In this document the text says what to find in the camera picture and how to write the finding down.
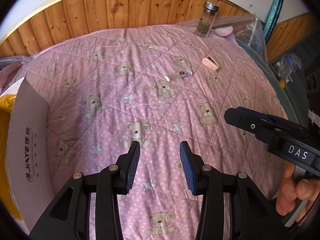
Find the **white cardboard box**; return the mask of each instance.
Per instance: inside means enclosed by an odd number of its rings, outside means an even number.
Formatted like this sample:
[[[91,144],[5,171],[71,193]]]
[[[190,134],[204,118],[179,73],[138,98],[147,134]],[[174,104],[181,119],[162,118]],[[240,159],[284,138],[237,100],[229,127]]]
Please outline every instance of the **white cardboard box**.
[[[54,198],[46,148],[48,104],[24,78],[2,95],[5,94],[17,94],[9,124],[5,168],[13,202],[30,232]]]

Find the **pink object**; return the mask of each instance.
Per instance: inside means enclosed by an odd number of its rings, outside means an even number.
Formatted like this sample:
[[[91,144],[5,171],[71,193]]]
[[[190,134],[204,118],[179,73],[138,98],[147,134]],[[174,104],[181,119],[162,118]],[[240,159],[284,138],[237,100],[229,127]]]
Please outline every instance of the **pink object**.
[[[217,65],[217,63],[210,56],[205,57],[202,60],[202,64],[212,69],[213,71],[218,71],[219,69],[219,66]]]
[[[286,117],[275,91],[232,34],[210,32],[201,39],[193,31],[160,25],[91,33],[45,50],[6,83],[26,76],[48,102],[55,192],[74,172],[99,172],[126,153],[132,140],[140,142],[133,188],[119,196],[124,239],[195,239],[202,198],[187,188],[179,156],[183,140],[219,171],[246,172],[267,197],[281,182],[283,160],[223,119],[226,109],[237,106]],[[201,64],[207,55],[219,72]],[[191,76],[164,80],[187,69]],[[158,220],[165,221],[163,228]],[[227,219],[225,226],[228,239]]]
[[[228,27],[224,27],[224,28],[218,28],[213,30],[215,34],[221,36],[221,37],[225,37],[230,35],[233,32],[233,27],[232,26],[228,26]]]

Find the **wood paneling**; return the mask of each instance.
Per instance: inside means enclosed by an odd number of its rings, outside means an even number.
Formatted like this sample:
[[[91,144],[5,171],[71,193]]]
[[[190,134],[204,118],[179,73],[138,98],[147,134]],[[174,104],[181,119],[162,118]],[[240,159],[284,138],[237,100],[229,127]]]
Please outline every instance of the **wood paneling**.
[[[55,44],[70,39],[62,2],[55,3],[54,5],[48,7],[44,10],[44,14]]]
[[[148,25],[150,0],[129,0],[129,28]]]
[[[105,0],[84,0],[89,33],[108,28]]]
[[[40,11],[1,45],[0,57],[31,55],[70,38],[108,28],[175,24],[198,19],[206,0],[63,0]],[[245,10],[220,0],[220,15]]]
[[[63,0],[63,10],[72,38],[88,34],[83,0]]]
[[[277,24],[267,44],[268,60],[275,59],[318,29],[319,24],[309,13]]]
[[[47,19],[45,18],[44,11],[33,16],[30,19],[30,23],[41,49],[46,49],[55,44],[48,27]]]
[[[11,47],[8,39],[4,40],[0,48],[4,54],[4,57],[11,57],[15,55],[13,48]]]
[[[127,28],[129,0],[106,0],[106,4],[109,28]]]
[[[171,0],[151,0],[149,25],[166,24],[171,6]]]

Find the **metal screw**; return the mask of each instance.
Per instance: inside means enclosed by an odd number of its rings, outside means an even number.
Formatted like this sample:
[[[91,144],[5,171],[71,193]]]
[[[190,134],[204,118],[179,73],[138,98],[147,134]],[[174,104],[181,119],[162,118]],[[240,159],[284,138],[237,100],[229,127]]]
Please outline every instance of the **metal screw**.
[[[109,170],[110,171],[116,171],[117,169],[118,169],[118,166],[115,165],[115,164],[112,164],[112,165],[109,166]]]
[[[204,171],[211,171],[211,169],[212,169],[212,167],[210,166],[210,165],[203,165],[202,166],[202,169],[204,170]]]
[[[245,179],[245,178],[247,177],[247,174],[244,173],[244,172],[239,172],[238,176],[239,176],[239,178],[241,178],[241,179]]]
[[[75,174],[73,174],[73,178],[74,179],[79,179],[82,177],[82,173],[81,172],[76,172]]]

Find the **silver lid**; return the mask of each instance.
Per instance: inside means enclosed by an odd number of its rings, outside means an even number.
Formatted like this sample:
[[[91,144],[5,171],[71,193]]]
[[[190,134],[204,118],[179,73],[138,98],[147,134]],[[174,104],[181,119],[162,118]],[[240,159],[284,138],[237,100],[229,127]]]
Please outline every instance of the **silver lid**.
[[[215,3],[213,2],[204,2],[204,5],[203,5],[204,8],[210,10],[210,11],[214,11],[214,12],[217,12],[219,10],[219,6],[216,5]]]

